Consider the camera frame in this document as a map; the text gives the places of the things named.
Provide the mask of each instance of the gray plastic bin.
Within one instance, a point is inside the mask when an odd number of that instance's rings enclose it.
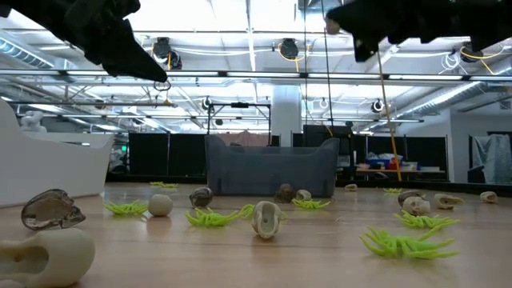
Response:
[[[334,193],[338,138],[311,148],[226,146],[215,135],[205,141],[208,187],[215,195],[271,196],[283,183],[313,197]]]

